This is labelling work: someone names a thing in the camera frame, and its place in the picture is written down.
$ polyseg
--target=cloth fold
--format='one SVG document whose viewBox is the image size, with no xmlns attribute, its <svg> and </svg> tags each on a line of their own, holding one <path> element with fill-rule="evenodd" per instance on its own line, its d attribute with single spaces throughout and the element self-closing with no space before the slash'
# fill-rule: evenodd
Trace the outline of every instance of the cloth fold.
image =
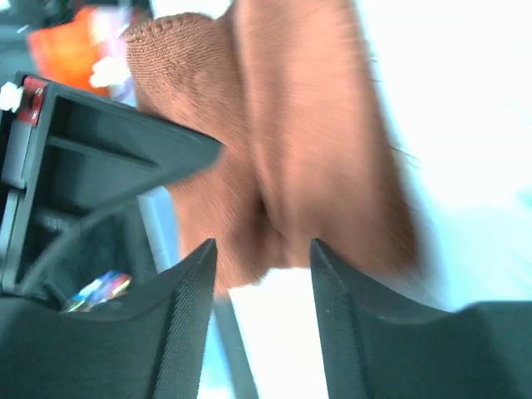
<svg viewBox="0 0 532 399">
<path fill-rule="evenodd" d="M 312 238 L 364 272 L 416 265 L 364 46 L 348 0 L 238 0 L 218 19 L 129 31 L 139 110 L 225 145 L 215 166 L 169 187 L 182 254 L 217 240 L 217 293 L 308 266 Z"/>
</svg>

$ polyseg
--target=brown cloth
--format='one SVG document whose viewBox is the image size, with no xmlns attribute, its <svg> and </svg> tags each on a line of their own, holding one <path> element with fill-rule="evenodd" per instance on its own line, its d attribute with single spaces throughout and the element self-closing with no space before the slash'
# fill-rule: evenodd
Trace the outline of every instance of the brown cloth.
<svg viewBox="0 0 532 399">
<path fill-rule="evenodd" d="M 308 266 L 312 238 L 363 272 L 415 263 L 366 51 L 352 0 L 242 0 L 129 32 L 139 110 L 225 144 L 169 188 L 181 253 L 217 240 L 217 293 Z"/>
</svg>

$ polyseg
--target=orange bag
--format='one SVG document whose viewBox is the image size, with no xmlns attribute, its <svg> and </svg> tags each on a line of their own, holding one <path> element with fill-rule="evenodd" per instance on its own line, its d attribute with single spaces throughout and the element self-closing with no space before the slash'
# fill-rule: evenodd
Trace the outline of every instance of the orange bag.
<svg viewBox="0 0 532 399">
<path fill-rule="evenodd" d="M 27 42 L 39 74 L 51 81 L 109 96 L 106 88 L 94 88 L 89 79 L 100 61 L 100 43 L 92 36 L 94 7 L 83 8 L 74 21 L 31 33 Z"/>
</svg>

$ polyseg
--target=red component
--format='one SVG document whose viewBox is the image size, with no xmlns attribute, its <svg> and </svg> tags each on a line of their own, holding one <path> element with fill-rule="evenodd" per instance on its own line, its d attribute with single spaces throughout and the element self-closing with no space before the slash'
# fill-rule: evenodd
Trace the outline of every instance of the red component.
<svg viewBox="0 0 532 399">
<path fill-rule="evenodd" d="M 41 115 L 42 101 L 44 99 L 44 91 L 47 84 L 35 77 L 27 77 L 24 79 L 24 96 L 22 97 L 22 104 L 18 110 L 17 119 L 20 122 L 29 123 L 36 126 Z"/>
</svg>

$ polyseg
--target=orange object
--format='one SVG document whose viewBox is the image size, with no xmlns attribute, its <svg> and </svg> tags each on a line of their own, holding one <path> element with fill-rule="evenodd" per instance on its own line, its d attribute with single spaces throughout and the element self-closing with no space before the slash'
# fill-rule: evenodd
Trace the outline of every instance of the orange object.
<svg viewBox="0 0 532 399">
<path fill-rule="evenodd" d="M 92 36 L 96 8 L 83 8 L 74 21 L 31 33 L 27 42 L 39 73 L 51 81 L 109 96 L 106 88 L 91 87 L 92 66 L 101 60 L 100 44 Z"/>
</svg>

